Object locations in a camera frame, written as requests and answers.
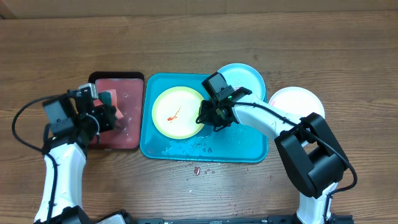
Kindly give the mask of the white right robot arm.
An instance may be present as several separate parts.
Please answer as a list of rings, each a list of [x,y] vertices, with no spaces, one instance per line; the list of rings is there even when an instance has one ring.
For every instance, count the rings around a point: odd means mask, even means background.
[[[351,215],[330,211],[334,194],[353,188],[337,187],[345,170],[353,166],[321,115],[290,114],[253,93],[238,91],[203,100],[196,122],[210,124],[215,131],[231,123],[243,124],[275,142],[285,171],[300,192],[299,206],[293,215],[269,215],[263,223],[354,222]]]

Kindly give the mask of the yellow-green plate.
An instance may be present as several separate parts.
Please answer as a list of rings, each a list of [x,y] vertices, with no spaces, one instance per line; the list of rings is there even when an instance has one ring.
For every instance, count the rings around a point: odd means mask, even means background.
[[[186,139],[199,133],[204,124],[196,123],[202,95],[186,86],[163,91],[154,101],[152,120],[157,130],[172,139]]]

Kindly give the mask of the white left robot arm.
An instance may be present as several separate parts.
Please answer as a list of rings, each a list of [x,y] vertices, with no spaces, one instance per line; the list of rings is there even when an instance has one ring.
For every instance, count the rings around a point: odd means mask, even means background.
[[[44,192],[35,223],[91,223],[83,211],[82,176],[90,141],[114,129],[116,107],[109,93],[63,94],[43,103],[49,124],[41,149]]]

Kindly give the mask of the green and orange sponge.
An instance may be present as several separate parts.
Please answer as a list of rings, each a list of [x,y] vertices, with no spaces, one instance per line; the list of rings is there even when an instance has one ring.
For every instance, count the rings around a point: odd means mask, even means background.
[[[116,108],[116,117],[121,119],[124,117],[118,108],[117,94],[115,89],[105,90],[98,93],[98,99],[94,100],[94,106],[108,105]]]

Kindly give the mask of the white plate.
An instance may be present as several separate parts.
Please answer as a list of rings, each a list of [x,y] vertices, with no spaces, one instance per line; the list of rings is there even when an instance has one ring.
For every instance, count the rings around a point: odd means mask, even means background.
[[[325,109],[320,99],[311,91],[298,86],[280,89],[271,96],[268,103],[282,111],[301,117],[316,113],[325,118]]]

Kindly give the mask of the light blue plate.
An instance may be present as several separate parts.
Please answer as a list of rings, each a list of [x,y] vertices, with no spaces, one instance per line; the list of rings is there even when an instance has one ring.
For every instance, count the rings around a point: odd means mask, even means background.
[[[266,99],[266,85],[261,74],[253,67],[243,63],[231,63],[221,67],[222,74],[228,85],[235,90],[245,87],[251,90],[259,99]]]

